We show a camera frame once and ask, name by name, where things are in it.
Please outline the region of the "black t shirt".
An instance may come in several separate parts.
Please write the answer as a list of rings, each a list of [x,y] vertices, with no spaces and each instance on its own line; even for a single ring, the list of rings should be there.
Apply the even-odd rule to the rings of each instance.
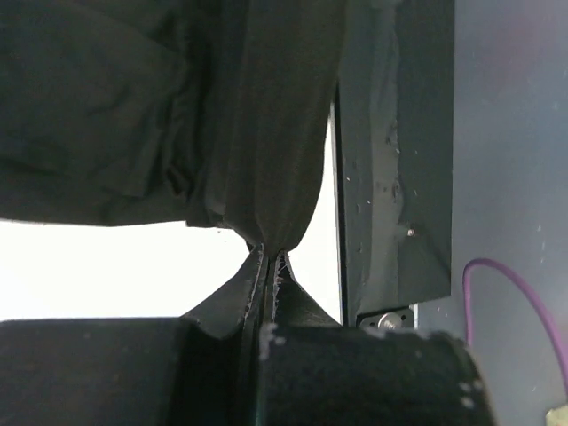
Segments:
[[[1,216],[185,221],[295,248],[323,174],[344,1],[4,1]]]

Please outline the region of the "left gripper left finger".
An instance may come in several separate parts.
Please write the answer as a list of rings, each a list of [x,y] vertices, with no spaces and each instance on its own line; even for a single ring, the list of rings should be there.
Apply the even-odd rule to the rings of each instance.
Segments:
[[[179,368],[181,425],[254,425],[258,331],[266,285],[262,246],[189,311]]]

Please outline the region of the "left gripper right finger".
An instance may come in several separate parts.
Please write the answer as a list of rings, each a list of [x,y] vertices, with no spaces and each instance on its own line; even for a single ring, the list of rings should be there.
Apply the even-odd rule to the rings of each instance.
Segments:
[[[264,424],[344,424],[340,325],[275,261],[264,305]]]

